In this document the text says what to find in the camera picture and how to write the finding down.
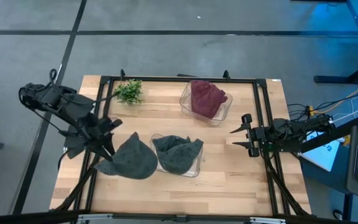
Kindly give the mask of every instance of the black metal frame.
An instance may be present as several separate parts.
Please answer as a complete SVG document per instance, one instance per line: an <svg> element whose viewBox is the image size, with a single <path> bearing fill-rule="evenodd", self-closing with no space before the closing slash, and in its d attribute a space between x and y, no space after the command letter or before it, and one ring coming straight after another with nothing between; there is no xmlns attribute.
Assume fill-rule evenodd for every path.
<svg viewBox="0 0 358 224"><path fill-rule="evenodd" d="M272 121L273 121L272 110L271 110L270 101L269 101L269 94L267 91L267 85L266 85L265 79L230 78L227 71L225 71L224 76L222 78L198 78L198 77L190 77L190 76L182 76L182 75L180 75L179 77L128 77L125 75L124 71L121 70L120 76L113 76L113 77L102 76L101 77L101 81L99 84L99 90L98 90L98 98L102 97L101 93L103 92L104 87L106 86L106 82L108 83L108 95L109 95L109 93L111 94L111 92L112 92L112 87L114 85L114 81L118 81L118 80L126 81L126 80L130 80L130 79L136 79L136 80L142 80L142 81L152 81L152 82L189 82L192 80L204 80L204 81L215 82L215 83L248 83L248 84L251 84L254 89L255 104L256 104L256 108L257 108L257 116L258 116L259 125L260 126L264 125L263 116L262 116L262 107L260 104L260 97L259 97L259 87L261 87L263 94L264 94L264 101L265 101L265 105L266 105L266 114L268 117L268 122L272 123ZM103 116L108 115L109 109L110 109L110 101L108 101L104 104ZM98 111L99 111L99 107L95 108L95 114ZM278 173L280 179L282 181L284 181L279 153L275 153L274 158L275 158L277 173ZM90 159L89 157L84 158L83 166L82 166L81 170L86 170L86 168L88 167L89 159ZM265 159L265 163L267 163L266 160L269 160L269 155L268 154L265 155L264 159ZM275 196L273 179L268 172L266 172L266 174L267 174L267 180L268 180L268 190L269 190L270 202L271 202L271 206L272 206L272 213L273 213L273 215L277 215L277 214L279 214L279 212L278 212L278 206L277 206L277 199ZM95 184L96 184L96 171L94 171L94 173L92 174L92 177L91 177L91 180L89 183L89 189L88 189L87 198L86 198L86 202L85 202L86 210L91 210L91 204L92 204L93 191L94 191ZM77 198L76 198L76 202L79 202L81 200L81 197L82 197L82 194L78 194ZM289 204L283 195L282 195L282 200L283 200L284 213L286 215L290 215ZM135 213L134 214L128 214L128 213L126 214L126 216L131 216L131 215L133 215L134 218L151 218L154 216L155 219L160 219L162 216L164 216L166 214L155 214L155 215L148 214L146 216L140 216L139 214L135 214Z"/></svg>
<svg viewBox="0 0 358 224"><path fill-rule="evenodd" d="M22 224L22 223L64 223L77 220L79 218L84 218L85 215L91 214L89 210L70 210L70 211L55 211L55 212L42 212L42 213L30 213L30 214L20 214L20 215L5 215L0 216L0 224ZM150 214L126 214L126 213L117 213L117 214L104 214L106 218L118 218L118 219L143 219L143 220L164 220L164 221L173 221L173 222L192 222L192 221L214 221L214 222L244 222L251 223L256 222L256 218L275 218L285 220L287 224L315 224L315 223L340 223L337 220L327 219L327 218L317 218L317 217L303 217L295 215L284 215L278 214L271 217L243 217L243 216L221 216L221 215L192 215L192 216L182 216L182 215L150 215ZM352 224L358 224L358 222L347 222Z"/></svg>
<svg viewBox="0 0 358 224"><path fill-rule="evenodd" d="M358 27L358 16L353 8L350 1L347 1L347 7L354 17L354 21ZM358 84L358 70L348 77L339 76L327 76L327 75L316 75L314 76L314 82L316 83L342 83L342 84Z"/></svg>

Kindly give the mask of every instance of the green plant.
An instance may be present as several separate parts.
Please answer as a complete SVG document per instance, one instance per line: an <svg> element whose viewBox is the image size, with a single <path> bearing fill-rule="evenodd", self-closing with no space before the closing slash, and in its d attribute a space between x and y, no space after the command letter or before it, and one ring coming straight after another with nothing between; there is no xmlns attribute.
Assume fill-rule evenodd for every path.
<svg viewBox="0 0 358 224"><path fill-rule="evenodd" d="M129 80L128 84L120 84L115 90L114 94L117 95L119 103L127 103L133 105L134 103L142 103L143 100L139 99L142 92L142 81L140 80Z"/></svg>

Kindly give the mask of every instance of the yellow connector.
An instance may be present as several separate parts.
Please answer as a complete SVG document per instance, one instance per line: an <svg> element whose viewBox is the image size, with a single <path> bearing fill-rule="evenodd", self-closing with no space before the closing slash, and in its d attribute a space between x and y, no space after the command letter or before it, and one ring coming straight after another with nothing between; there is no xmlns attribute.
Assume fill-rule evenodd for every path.
<svg viewBox="0 0 358 224"><path fill-rule="evenodd" d="M345 136L344 139L345 139L345 142L343 143L343 146L347 146L348 144L351 143L351 135L350 134Z"/></svg>
<svg viewBox="0 0 358 224"><path fill-rule="evenodd" d="M313 106L310 105L309 110L310 110L310 116L314 116Z"/></svg>

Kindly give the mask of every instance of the wire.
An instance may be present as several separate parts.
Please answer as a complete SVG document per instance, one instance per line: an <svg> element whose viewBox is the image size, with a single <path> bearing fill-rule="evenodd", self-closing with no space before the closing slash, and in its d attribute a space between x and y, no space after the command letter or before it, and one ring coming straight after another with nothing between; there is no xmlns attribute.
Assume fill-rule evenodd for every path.
<svg viewBox="0 0 358 224"><path fill-rule="evenodd" d="M304 112L305 110L295 110L295 111L290 111L290 112L288 112L288 113L293 113L293 112Z"/></svg>
<svg viewBox="0 0 358 224"><path fill-rule="evenodd" d="M49 71L49 84L51 84L52 86L55 86L56 84L55 84L55 78L56 78L56 76L57 76L57 71L56 71L56 69L51 69L50 71Z"/></svg>
<svg viewBox="0 0 358 224"><path fill-rule="evenodd" d="M304 139L306 139L305 137L307 137L307 135L306 135L306 128L303 128L302 126L300 126L299 124L297 124L297 123L292 123L292 124L296 124L299 128L301 128L302 129L302 131L303 131L303 137L300 139L300 141L302 141L302 140L304 140Z"/></svg>
<svg viewBox="0 0 358 224"><path fill-rule="evenodd" d="M351 98L354 98L354 97L358 97L358 94L356 94L356 95L354 95L354 96L347 97L347 98L343 98L343 99L341 99L341 100L332 101L332 102L326 102L326 103L328 104L328 105L326 105L326 106L322 106L323 104L326 104L326 103L322 103L322 104L320 104L320 105L318 106L318 108L316 108L315 110L327 108L327 107L329 107L329 106L331 106L331 105L333 105L333 104L335 104L335 103L337 103L337 102L340 102L340 101L342 101L342 100L348 100L348 99L351 99Z"/></svg>
<svg viewBox="0 0 358 224"><path fill-rule="evenodd" d="M352 116L352 115L356 114L357 112L358 112L358 110L355 111L355 112L353 112L353 113L351 113L351 114L348 114L348 115L346 115L346 116L343 116L342 118L338 118L338 119L334 120L333 122L334 122L334 123L335 123L335 122L338 122L338 121L340 121L340 120L342 120L342 119L344 119L344 118L346 118L346 117L348 117L348 116Z"/></svg>
<svg viewBox="0 0 358 224"><path fill-rule="evenodd" d="M299 115L299 114L303 114L303 113L293 113L293 114L290 114L290 116Z"/></svg>
<svg viewBox="0 0 358 224"><path fill-rule="evenodd" d="M316 121L316 122L314 122L314 123L308 124L308 125L305 127L305 131L307 132L307 131L308 131L308 128L309 128L310 126L315 125L315 124L319 124L319 123L320 123L320 121Z"/></svg>
<svg viewBox="0 0 358 224"><path fill-rule="evenodd" d="M108 97L102 98L102 99L100 99L100 100L95 100L95 101L93 101L93 103L97 103L97 102L102 102L102 101L104 101L104 100L108 100L108 99L110 99L110 98L113 98L113 97L117 96L118 94L119 94L119 92L115 92L115 93L113 93L112 95L110 95L110 96L108 96Z"/></svg>
<svg viewBox="0 0 358 224"><path fill-rule="evenodd" d="M358 97L355 97L355 98L353 98L353 99L351 100L351 104L352 104L352 113L354 112L353 100L355 100L355 99L358 99Z"/></svg>
<svg viewBox="0 0 358 224"><path fill-rule="evenodd" d="M337 114L335 114L335 115L333 116L333 118L335 118L335 117L338 116L338 115L348 115L348 114L345 114L345 113L337 113Z"/></svg>
<svg viewBox="0 0 358 224"><path fill-rule="evenodd" d="M289 104L289 105L287 105L287 106L303 106L304 108L306 108L305 105L302 105L302 104L300 104L300 103L292 103L292 104Z"/></svg>
<svg viewBox="0 0 358 224"><path fill-rule="evenodd" d="M57 162L57 170L60 170L60 163L62 163L62 159L65 157L65 155L70 152L74 148L67 148L67 150L60 156L59 161Z"/></svg>
<svg viewBox="0 0 358 224"><path fill-rule="evenodd" d="M355 95L358 92L358 89L356 91L354 91L353 93L351 93L349 96L347 96L346 98ZM326 110L326 111L317 111L318 109L316 108L315 110L313 110L315 113L327 113L331 110L333 110L334 108L336 108L337 106L339 106L340 104L343 103L344 100L341 100L339 103L337 103L335 106L333 106L332 108Z"/></svg>
<svg viewBox="0 0 358 224"><path fill-rule="evenodd" d="M260 156L262 156L262 158L265 159L265 156L263 153L261 153ZM273 157L274 157L274 153L268 159L272 160Z"/></svg>
<svg viewBox="0 0 358 224"><path fill-rule="evenodd" d="M46 118L44 118L43 116L41 116L41 114L38 114L38 112L36 112L35 110L31 110L31 111L33 111L36 115L38 115L40 118L42 118L44 121L46 121L46 122L48 122L50 125L52 125L53 127L55 127L58 131L59 131L59 133L63 133L63 131L60 129L60 128L58 128L56 125L54 125L52 122L50 122L50 121L48 121Z"/></svg>
<svg viewBox="0 0 358 224"><path fill-rule="evenodd" d="M299 121L304 115L306 115L306 112L301 113L297 119L294 119L294 121Z"/></svg>

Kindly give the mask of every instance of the black cable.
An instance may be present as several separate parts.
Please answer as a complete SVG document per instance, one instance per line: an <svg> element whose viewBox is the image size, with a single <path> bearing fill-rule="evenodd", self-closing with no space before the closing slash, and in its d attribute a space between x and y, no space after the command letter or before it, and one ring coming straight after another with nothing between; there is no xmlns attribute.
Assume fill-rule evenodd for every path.
<svg viewBox="0 0 358 224"><path fill-rule="evenodd" d="M265 159L265 157L264 157L264 154L263 154L263 153L261 153L261 154L260 154L260 156L262 156L262 158L263 158L263 159ZM270 157L269 157L269 160L272 160L272 158L273 158L273 157L274 157L274 153L272 154L272 156L270 156Z"/></svg>
<svg viewBox="0 0 358 224"><path fill-rule="evenodd" d="M294 111L290 111L288 113L299 112L299 111L304 112L305 110L294 110Z"/></svg>
<svg viewBox="0 0 358 224"><path fill-rule="evenodd" d="M302 141L302 140L304 140L304 139L306 139L305 137L306 137L306 128L303 128L300 124L298 124L298 123L291 123L291 124L296 124L299 128L301 128L302 129L302 131L303 131L303 136L302 136L302 138L299 140L299 141Z"/></svg>
<svg viewBox="0 0 358 224"><path fill-rule="evenodd" d="M308 128L310 127L310 126L312 126L312 125L315 125L315 124L320 124L320 122L321 121L316 121L316 122L314 122L314 123L311 123L311 124L308 124L306 127L305 127L305 131L307 132L308 131Z"/></svg>
<svg viewBox="0 0 358 224"><path fill-rule="evenodd" d="M299 114L303 114L304 111L302 113L293 113L293 114L290 114L290 116L295 116L295 115L299 115Z"/></svg>
<svg viewBox="0 0 358 224"><path fill-rule="evenodd" d="M316 110L320 110L320 109L323 109L323 108L327 108L327 107L329 107L329 106L331 106L331 105L333 105L333 104L335 104L335 103L338 103L338 102L340 102L340 101L342 101L342 100L348 100L348 99L351 99L351 98L354 98L354 97L357 97L357 96L358 96L358 94L356 94L356 95L354 95L354 96L349 96L349 97L343 98L343 99L341 99L341 100L336 100L336 101L330 101L330 102L321 103L316 109L311 110L311 112L316 111Z"/></svg>
<svg viewBox="0 0 358 224"><path fill-rule="evenodd" d="M119 92L115 92L115 93L113 93L111 96L107 96L107 97L102 98L102 99L100 99L100 100L95 100L95 101L93 101L93 103L97 103L97 102L102 102L102 101L104 101L104 100L108 100L108 99L110 99L110 98L113 98L113 97L117 96L118 94L119 94Z"/></svg>
<svg viewBox="0 0 358 224"><path fill-rule="evenodd" d="M92 163L84 173L84 176L78 180L74 189L70 192L69 196L63 201L63 203L56 208L56 210L68 210L74 201L74 198L79 194L89 177L94 171L94 166L99 162L100 156L96 155L93 157Z"/></svg>
<svg viewBox="0 0 358 224"><path fill-rule="evenodd" d="M288 125L287 125L287 124L285 124L285 134L284 134L284 137L281 139L281 141L283 141L283 140L286 140L286 139L287 139L287 137L288 137L288 131L289 131L289 129L288 129Z"/></svg>
<svg viewBox="0 0 358 224"><path fill-rule="evenodd" d="M56 76L57 76L57 71L56 71L56 69L51 69L50 71L49 71L49 84L50 85L52 85L52 86L55 86L56 84L55 84L55 78L56 78Z"/></svg>
<svg viewBox="0 0 358 224"><path fill-rule="evenodd" d="M294 121L299 121L304 115L306 115L306 112L301 113L297 119L294 119Z"/></svg>
<svg viewBox="0 0 358 224"><path fill-rule="evenodd" d="M65 157L65 155L70 152L74 148L68 148L59 158L59 161L57 162L57 171L60 170L60 163L62 163L62 159Z"/></svg>
<svg viewBox="0 0 358 224"><path fill-rule="evenodd" d="M35 110L32 110L36 115L38 115L40 118L42 118L43 120L45 120L46 122L48 122L50 125L52 125L53 127L55 127L59 133L63 133L63 131L58 128L56 125L54 125L52 122L48 121L47 119L45 119L43 116L41 116L41 114L38 114L38 112L36 112Z"/></svg>
<svg viewBox="0 0 358 224"><path fill-rule="evenodd" d="M305 105L302 105L302 104L300 104L300 103L292 103L292 104L289 104L289 105L287 105L287 106L303 106L304 108L306 108Z"/></svg>

